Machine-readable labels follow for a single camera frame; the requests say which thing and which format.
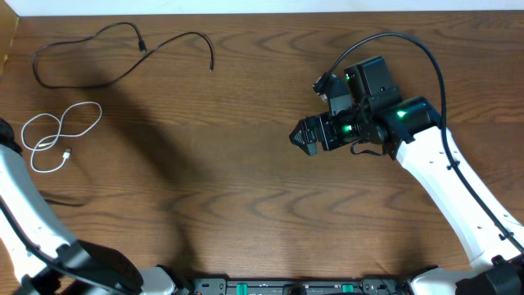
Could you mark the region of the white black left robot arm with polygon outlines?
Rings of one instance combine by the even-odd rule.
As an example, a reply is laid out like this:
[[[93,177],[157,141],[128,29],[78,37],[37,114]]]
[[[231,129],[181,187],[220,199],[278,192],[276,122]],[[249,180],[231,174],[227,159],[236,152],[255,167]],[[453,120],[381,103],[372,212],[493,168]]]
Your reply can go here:
[[[121,252],[77,238],[36,189],[12,127],[1,123],[1,240],[19,294],[175,294],[166,269],[137,267]]]

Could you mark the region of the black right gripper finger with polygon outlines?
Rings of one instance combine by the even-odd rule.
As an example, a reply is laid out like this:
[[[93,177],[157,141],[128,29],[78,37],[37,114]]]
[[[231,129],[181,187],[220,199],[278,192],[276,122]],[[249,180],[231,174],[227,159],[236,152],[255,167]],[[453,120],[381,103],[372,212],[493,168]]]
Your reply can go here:
[[[292,142],[318,142],[321,140],[319,124],[319,116],[307,116],[304,119],[300,119],[289,134],[289,139]]]
[[[301,143],[295,138],[290,139],[291,144],[297,146],[308,156],[314,156],[318,153],[316,143]]]

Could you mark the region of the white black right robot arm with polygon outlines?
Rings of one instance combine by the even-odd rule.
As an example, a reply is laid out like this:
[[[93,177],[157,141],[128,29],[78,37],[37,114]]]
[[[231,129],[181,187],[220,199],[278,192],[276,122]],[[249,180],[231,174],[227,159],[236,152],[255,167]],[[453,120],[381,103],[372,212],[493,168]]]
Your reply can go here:
[[[309,116],[290,133],[313,156],[372,143],[398,161],[427,191],[458,236],[471,269],[436,267],[407,279],[412,294],[521,294],[523,226],[500,204],[467,163],[442,116],[424,97],[404,100],[397,86],[360,88],[352,75],[328,78],[319,96],[327,112]]]

